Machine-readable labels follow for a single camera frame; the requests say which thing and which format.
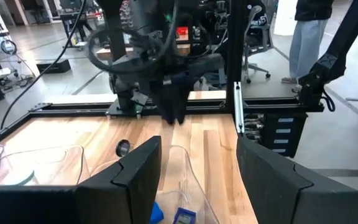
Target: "light blue pants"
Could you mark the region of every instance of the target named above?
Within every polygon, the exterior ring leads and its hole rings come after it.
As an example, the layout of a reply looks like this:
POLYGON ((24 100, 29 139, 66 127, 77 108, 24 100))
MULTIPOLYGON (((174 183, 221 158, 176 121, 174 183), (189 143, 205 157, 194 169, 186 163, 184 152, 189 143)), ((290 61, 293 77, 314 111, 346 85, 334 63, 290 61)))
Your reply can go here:
POLYGON ((307 75, 317 62, 321 39, 328 20, 298 21, 290 49, 290 76, 299 79, 307 75))

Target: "wooden table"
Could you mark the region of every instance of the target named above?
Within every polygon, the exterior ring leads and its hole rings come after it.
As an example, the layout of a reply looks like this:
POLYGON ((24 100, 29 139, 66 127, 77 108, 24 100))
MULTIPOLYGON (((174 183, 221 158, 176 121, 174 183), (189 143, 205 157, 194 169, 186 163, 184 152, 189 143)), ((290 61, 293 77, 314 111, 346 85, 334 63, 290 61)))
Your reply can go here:
MULTIPOLYGON (((180 35, 177 40, 188 40, 187 35, 180 35)), ((128 55, 130 55, 133 52, 132 47, 127 47, 126 52, 128 55)), ((179 54, 186 56, 190 53, 190 44, 179 44, 178 45, 179 54)), ((111 51, 110 49, 100 49, 96 52, 97 58, 100 60, 110 60, 111 59, 111 51)))
MULTIPOLYGON (((192 92, 191 99, 224 98, 225 91, 192 92)), ((114 95, 65 96, 66 102, 111 101, 114 95)), ((6 150, 29 150, 81 145, 85 149, 89 170, 112 159, 116 144, 128 139, 134 147, 152 136, 162 138, 162 163, 166 164, 171 145, 182 146, 190 155, 191 165, 218 220, 227 223, 257 223, 247 192, 241 180, 236 159, 237 133, 229 114, 191 115, 183 125, 169 126, 159 116, 140 120, 107 117, 96 118, 34 118, 12 133, 1 144, 6 150)), ((162 180, 172 180, 162 166, 162 180)), ((158 189, 175 184, 160 181, 158 189)))

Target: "concrete floor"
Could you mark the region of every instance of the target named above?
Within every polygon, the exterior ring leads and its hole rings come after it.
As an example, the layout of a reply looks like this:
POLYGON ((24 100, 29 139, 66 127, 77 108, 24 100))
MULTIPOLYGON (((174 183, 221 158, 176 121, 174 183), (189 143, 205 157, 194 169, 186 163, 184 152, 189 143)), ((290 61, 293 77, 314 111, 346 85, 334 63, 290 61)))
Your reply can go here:
MULTIPOLYGON (((334 13, 330 19, 321 53, 327 49, 337 27, 349 7, 350 0, 338 0, 334 3, 334 13)), ((29 64, 35 74, 36 62, 53 60, 62 50, 65 34, 61 24, 35 27, 10 28, 12 38, 19 46, 19 56, 29 64)), ((273 36, 277 50, 255 55, 250 62, 270 70, 272 77, 265 79, 263 73, 251 76, 252 83, 244 84, 246 97, 290 96, 290 85, 283 85, 280 79, 288 75, 288 60, 291 37, 273 36)), ((6 125, 15 121, 36 103, 43 102, 55 95, 85 95, 110 93, 107 83, 108 75, 100 72, 85 59, 84 53, 68 49, 63 56, 68 58, 71 71, 64 74, 45 75, 36 83, 15 105, 6 125)), ((6 56, 0 54, 3 67, 10 67, 6 56)), ((19 65, 11 58, 12 66, 21 68, 23 74, 30 74, 24 65, 19 65)), ((347 55, 347 70, 345 76, 330 83, 327 91, 332 93, 336 103, 336 112, 309 114, 303 130, 301 142, 295 160, 322 173, 327 169, 356 169, 358 170, 358 103, 347 103, 347 97, 358 98, 358 38, 347 55)), ((0 122, 9 104, 21 92, 13 91, 0 101, 0 122)), ((358 189, 358 177, 335 177, 336 180, 358 189)))

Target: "clear plastic container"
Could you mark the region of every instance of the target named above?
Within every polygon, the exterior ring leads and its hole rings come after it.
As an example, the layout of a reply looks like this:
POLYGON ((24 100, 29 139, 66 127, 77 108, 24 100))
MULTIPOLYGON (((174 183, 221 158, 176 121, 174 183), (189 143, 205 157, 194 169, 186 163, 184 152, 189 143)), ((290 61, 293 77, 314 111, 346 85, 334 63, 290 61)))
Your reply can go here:
POLYGON ((182 147, 170 148, 155 201, 164 214, 164 220, 160 223, 173 223, 178 208, 195 212, 197 224, 219 223, 194 175, 189 155, 182 147))
POLYGON ((0 145, 0 185, 76 185, 89 177, 81 146, 11 152, 0 145))

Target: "shoe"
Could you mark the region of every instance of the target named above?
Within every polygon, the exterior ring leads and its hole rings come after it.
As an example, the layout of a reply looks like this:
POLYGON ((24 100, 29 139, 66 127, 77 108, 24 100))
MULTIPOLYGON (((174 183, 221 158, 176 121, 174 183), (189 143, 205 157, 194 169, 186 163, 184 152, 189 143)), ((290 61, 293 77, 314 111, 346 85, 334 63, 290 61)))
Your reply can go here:
POLYGON ((302 86, 301 85, 296 85, 294 88, 292 88, 292 92, 293 93, 299 93, 302 90, 302 86))
POLYGON ((291 77, 285 77, 281 79, 282 83, 287 83, 287 84, 297 84, 298 82, 296 81, 296 78, 291 78, 291 77))

